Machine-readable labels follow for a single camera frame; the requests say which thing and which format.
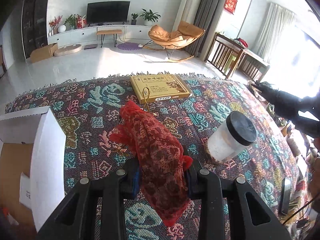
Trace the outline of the orange rocking lounge chair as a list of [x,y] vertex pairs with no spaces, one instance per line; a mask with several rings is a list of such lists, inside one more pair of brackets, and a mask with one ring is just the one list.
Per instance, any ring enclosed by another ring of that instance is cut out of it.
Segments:
[[193,24],[181,21],[176,31],[168,32],[159,25],[154,25],[148,32],[150,41],[144,44],[142,47],[149,50],[165,51],[167,58],[170,62],[179,63],[192,59],[194,55],[189,54],[184,59],[175,60],[172,58],[172,54],[176,50],[184,49],[205,33],[204,29],[201,29]]

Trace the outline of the red wall hanging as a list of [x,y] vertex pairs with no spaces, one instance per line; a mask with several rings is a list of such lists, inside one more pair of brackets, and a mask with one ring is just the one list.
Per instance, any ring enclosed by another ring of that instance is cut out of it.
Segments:
[[230,14],[234,14],[237,2],[238,0],[226,0],[223,8]]

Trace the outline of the white cardboard box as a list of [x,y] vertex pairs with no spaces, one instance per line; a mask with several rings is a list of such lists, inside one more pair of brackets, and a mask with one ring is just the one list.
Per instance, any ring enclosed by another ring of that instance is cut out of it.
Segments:
[[1,116],[1,207],[39,231],[65,196],[66,135],[49,106]]

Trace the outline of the black smartphone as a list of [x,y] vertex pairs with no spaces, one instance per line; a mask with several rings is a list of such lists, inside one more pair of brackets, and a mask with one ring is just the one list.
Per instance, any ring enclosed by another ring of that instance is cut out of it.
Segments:
[[289,178],[284,178],[282,182],[280,203],[278,207],[278,212],[282,215],[288,214],[290,196],[291,196],[291,180]]

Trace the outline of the black flat television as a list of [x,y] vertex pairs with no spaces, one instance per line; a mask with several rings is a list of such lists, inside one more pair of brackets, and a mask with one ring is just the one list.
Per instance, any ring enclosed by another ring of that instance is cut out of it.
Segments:
[[107,1],[87,4],[87,24],[126,22],[130,1]]

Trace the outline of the brown cardboard box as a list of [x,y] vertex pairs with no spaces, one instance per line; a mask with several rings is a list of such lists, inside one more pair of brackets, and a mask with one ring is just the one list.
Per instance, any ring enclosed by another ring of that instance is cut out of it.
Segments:
[[47,46],[35,49],[30,55],[30,60],[32,63],[35,63],[45,59],[49,59],[54,56],[56,50],[58,50],[57,43],[52,43]]

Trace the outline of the red mesh pouch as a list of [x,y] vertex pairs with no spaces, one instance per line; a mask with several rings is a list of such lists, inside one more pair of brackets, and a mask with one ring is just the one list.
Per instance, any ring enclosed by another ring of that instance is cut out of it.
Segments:
[[164,225],[173,226],[190,202],[184,173],[193,159],[183,154],[183,146],[162,123],[133,101],[120,108],[120,117],[110,140],[137,156],[144,197]]

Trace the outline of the green potted plant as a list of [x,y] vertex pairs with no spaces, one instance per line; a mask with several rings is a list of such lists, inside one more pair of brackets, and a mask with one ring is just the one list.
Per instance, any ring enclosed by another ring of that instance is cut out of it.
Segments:
[[151,9],[142,9],[140,17],[143,18],[145,26],[151,27],[158,22],[161,15],[158,12],[153,12]]

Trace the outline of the grey curtain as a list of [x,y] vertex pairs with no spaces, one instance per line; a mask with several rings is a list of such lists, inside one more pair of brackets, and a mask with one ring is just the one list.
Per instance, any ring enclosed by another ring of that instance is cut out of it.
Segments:
[[212,24],[215,11],[217,10],[219,2],[220,0],[201,0],[200,1],[200,5],[197,10],[194,25],[199,27],[200,29],[205,30],[205,32],[195,42],[187,46],[185,51],[188,52],[189,54],[195,57],[200,55],[202,48],[204,46],[204,42],[208,35],[207,31],[210,29],[210,25]]

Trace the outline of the white standing air conditioner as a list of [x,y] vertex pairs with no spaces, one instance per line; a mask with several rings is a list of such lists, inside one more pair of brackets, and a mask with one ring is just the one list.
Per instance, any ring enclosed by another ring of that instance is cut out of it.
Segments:
[[181,0],[172,31],[178,29],[181,21],[193,24],[201,0]]

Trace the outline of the clear jar black lid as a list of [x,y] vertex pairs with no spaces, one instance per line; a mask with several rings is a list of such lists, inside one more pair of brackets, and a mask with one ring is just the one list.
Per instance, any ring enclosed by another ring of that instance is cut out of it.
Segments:
[[224,164],[256,142],[254,124],[239,111],[232,111],[208,138],[205,152],[215,164]]

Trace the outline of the small wooden bench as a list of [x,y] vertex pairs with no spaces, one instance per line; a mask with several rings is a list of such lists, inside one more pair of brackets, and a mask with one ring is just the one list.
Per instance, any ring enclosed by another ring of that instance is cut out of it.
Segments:
[[113,36],[113,45],[114,47],[117,46],[117,36],[122,34],[123,31],[121,29],[109,29],[109,30],[99,30],[97,31],[97,36],[100,35],[100,47],[103,47],[104,39],[106,35]]

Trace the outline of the yellow flat gift box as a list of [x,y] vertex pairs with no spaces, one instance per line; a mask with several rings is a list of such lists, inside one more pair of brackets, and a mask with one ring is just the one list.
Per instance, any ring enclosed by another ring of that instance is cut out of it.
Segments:
[[131,76],[130,82],[140,104],[188,98],[192,94],[182,78],[174,74]]

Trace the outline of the red flower vase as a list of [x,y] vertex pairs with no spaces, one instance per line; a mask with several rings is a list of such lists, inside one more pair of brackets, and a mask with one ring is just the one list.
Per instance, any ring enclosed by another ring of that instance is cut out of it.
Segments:
[[58,33],[63,33],[66,31],[66,25],[62,24],[60,25],[62,21],[62,15],[59,15],[57,17],[54,17],[53,20],[49,21],[49,26],[51,27],[52,31],[52,35],[56,35]]

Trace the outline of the colourful woven tablecloth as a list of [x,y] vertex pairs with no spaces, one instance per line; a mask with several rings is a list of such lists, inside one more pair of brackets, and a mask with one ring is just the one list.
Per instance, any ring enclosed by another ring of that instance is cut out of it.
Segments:
[[[308,179],[299,168],[280,129],[260,102],[237,82],[205,77],[183,77],[192,95],[149,103],[150,112],[186,147],[202,167],[220,178],[233,180],[250,175],[259,166],[263,172],[279,170],[281,186],[291,180],[289,211],[275,214],[292,239],[304,239],[312,227],[307,213]],[[68,80],[18,95],[5,106],[5,113],[50,106],[66,135],[65,191],[84,177],[100,179],[121,168],[132,157],[127,146],[112,142],[110,135],[120,123],[120,108],[137,97],[128,77],[86,81]],[[204,151],[208,138],[232,111],[247,116],[257,131],[256,142],[222,165],[215,165]]]

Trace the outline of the beige round cushion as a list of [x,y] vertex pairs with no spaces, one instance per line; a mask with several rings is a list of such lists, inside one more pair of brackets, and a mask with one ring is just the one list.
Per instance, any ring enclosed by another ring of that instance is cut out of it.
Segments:
[[62,48],[59,48],[58,50],[56,50],[54,52],[54,56],[55,57],[60,57],[60,56],[65,56],[65,55],[69,55],[69,54],[74,54],[79,52],[82,49],[82,45],[81,44],[74,44],[74,45],[70,45],[70,46],[65,46]]

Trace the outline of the purple round mat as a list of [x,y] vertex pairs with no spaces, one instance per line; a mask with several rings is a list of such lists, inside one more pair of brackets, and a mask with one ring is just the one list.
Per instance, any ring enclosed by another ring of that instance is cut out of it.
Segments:
[[117,48],[125,51],[133,51],[133,50],[142,49],[143,45],[138,43],[133,43],[133,42],[125,42],[117,45]]

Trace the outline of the white tv cabinet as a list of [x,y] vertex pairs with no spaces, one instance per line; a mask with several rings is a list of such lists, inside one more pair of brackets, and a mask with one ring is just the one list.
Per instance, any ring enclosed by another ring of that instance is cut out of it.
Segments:
[[57,43],[58,47],[74,44],[97,44],[104,46],[107,43],[148,42],[148,32],[151,27],[144,25],[103,25],[86,27],[82,29],[68,30],[47,38],[48,44]]

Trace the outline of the small potted plant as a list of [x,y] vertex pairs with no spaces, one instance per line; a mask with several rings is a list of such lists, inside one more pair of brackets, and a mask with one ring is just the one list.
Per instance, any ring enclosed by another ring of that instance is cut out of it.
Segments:
[[131,14],[131,24],[132,25],[136,25],[138,16],[139,16],[139,14],[136,14],[136,13]]

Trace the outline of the leafy plant red pot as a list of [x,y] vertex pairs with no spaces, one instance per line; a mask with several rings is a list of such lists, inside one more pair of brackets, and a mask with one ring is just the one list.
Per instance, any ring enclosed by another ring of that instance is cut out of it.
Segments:
[[86,25],[86,15],[71,14],[66,18],[64,24],[70,30],[82,29]]

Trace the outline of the dark display cabinet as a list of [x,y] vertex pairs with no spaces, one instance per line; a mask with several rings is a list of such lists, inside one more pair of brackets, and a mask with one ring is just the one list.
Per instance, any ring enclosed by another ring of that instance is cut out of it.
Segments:
[[24,57],[27,59],[47,41],[47,3],[48,0],[24,0],[22,7],[22,41]]

